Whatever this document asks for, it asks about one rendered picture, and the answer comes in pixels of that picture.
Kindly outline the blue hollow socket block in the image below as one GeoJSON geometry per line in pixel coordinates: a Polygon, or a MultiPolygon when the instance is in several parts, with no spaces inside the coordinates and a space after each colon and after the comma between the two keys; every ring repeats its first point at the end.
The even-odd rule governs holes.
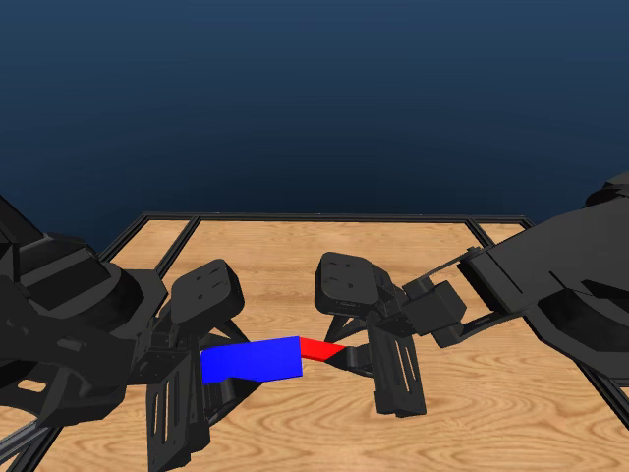
{"type": "Polygon", "coordinates": [[[298,336],[204,349],[200,365],[203,384],[219,384],[227,379],[266,383],[303,375],[298,336]]]}

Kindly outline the thin red peg bar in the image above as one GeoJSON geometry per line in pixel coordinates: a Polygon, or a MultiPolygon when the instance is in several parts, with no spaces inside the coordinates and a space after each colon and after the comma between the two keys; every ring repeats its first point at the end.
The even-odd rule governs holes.
{"type": "Polygon", "coordinates": [[[325,362],[344,349],[343,345],[299,337],[301,357],[325,362]]]}

